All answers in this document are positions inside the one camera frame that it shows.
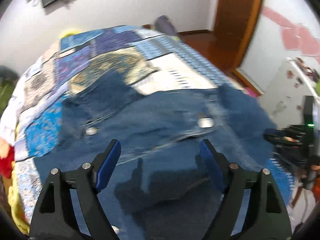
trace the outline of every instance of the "blue denim jacket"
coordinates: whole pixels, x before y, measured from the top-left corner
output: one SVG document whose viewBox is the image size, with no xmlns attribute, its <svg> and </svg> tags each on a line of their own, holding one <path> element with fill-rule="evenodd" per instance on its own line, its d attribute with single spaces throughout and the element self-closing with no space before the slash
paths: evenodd
<svg viewBox="0 0 320 240">
<path fill-rule="evenodd" d="M 233 111 L 224 107 L 233 104 L 228 102 L 228 93 L 233 93 L 233 100 L 235 93 L 246 107 L 258 110 L 253 114 L 256 118 L 243 112 L 241 105 L 233 106 Z M 212 118 L 214 126 L 199 127 L 200 118 Z M 122 153 L 99 200 L 110 223 L 121 229 L 120 239 L 145 239 L 147 229 L 137 221 L 137 214 L 150 215 L 146 210 L 154 205 L 180 199 L 208 180 L 199 156 L 202 139 L 208 138 L 229 161 L 258 171 L 271 153 L 260 133 L 265 126 L 274 125 L 255 99 L 228 85 L 142 96 L 126 86 L 117 72 L 109 71 L 63 101 L 58 145 L 34 162 L 44 182 L 52 168 L 74 170 L 103 152 L 111 139 L 118 139 Z M 212 191 L 220 203 L 220 194 Z M 73 202 L 79 227 L 86 232 L 75 196 Z"/>
</svg>

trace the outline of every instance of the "bedspread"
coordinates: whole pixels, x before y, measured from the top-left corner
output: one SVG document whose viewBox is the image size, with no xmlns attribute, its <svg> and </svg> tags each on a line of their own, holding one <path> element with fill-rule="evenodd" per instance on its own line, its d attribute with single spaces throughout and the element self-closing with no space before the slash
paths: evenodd
<svg viewBox="0 0 320 240">
<path fill-rule="evenodd" d="M 103 97 L 99 98 L 94 92 L 97 87 L 106 89 Z M 123 133 L 127 135 L 120 138 L 124 148 L 115 169 L 117 175 L 111 177 L 110 185 L 99 196 L 109 220 L 121 229 L 121 239 L 146 238 L 150 230 L 154 230 L 154 225 L 147 225 L 149 219 L 146 218 L 155 216 L 153 211 L 146 210 L 159 202 L 180 199 L 191 189 L 200 190 L 201 196 L 211 191 L 210 185 L 206 184 L 205 168 L 197 157 L 198 143 L 203 138 L 209 138 L 218 151 L 244 168 L 274 168 L 278 172 L 276 180 L 287 182 L 280 190 L 288 201 L 290 174 L 275 166 L 276 160 L 270 159 L 271 146 L 261 137 L 263 129 L 270 128 L 272 123 L 254 98 L 231 87 L 228 78 L 195 50 L 175 37 L 156 31 L 117 26 L 55 42 L 21 77 L 6 109 L 7 115 L 11 113 L 19 120 L 16 140 L 12 131 L 15 125 L 4 119 L 0 122 L 0 137 L 15 147 L 18 187 L 26 218 L 31 220 L 41 181 L 44 182 L 50 169 L 74 169 L 81 162 L 91 161 L 106 146 L 106 141 L 113 138 L 108 130 L 113 130 L 118 137 Z M 90 92 L 91 96 L 83 97 Z M 169 99 L 172 95 L 178 96 L 175 104 L 170 103 L 173 102 Z M 183 95 L 185 101 L 179 104 Z M 107 105 L 97 104 L 92 108 L 99 100 Z M 141 100 L 147 102 L 145 106 L 135 106 L 135 102 L 139 104 Z M 124 116 L 129 118 L 126 122 L 130 122 L 135 118 L 134 111 L 142 112 L 148 106 L 155 106 L 149 109 L 155 115 L 148 117 L 153 121 L 152 126 L 158 126 L 154 133 L 143 125 L 137 130 L 138 122 L 120 129 L 122 119 L 118 113 L 126 113 Z M 82 115 L 76 114 L 74 117 L 78 118 L 68 121 L 67 117 L 71 118 L 72 113 Z M 176 122 L 179 116 L 184 119 Z M 214 120 L 213 128 L 201 129 L 197 124 L 199 118 L 206 117 Z M 168 130 L 162 134 L 164 127 Z M 98 139 L 94 140 L 99 134 L 103 134 L 101 144 Z M 97 148 L 91 155 L 84 151 L 82 155 L 73 156 L 71 144 L 63 142 L 74 140 L 74 135 L 83 140 L 84 145 L 96 145 Z M 133 180 L 137 173 L 142 177 Z M 213 191 L 210 199 L 219 203 L 220 195 Z M 73 201 L 80 228 L 86 232 L 74 195 Z M 206 217 L 202 225 L 210 221 Z"/>
</svg>

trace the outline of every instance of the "wooden door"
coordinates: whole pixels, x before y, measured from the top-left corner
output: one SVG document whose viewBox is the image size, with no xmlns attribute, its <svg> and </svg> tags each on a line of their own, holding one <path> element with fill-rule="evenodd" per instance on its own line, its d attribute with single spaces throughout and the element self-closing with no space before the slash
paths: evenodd
<svg viewBox="0 0 320 240">
<path fill-rule="evenodd" d="M 259 15 L 262 0 L 219 0 L 214 25 L 216 51 L 228 51 L 221 69 L 230 73 L 237 68 L 247 50 Z"/>
</svg>

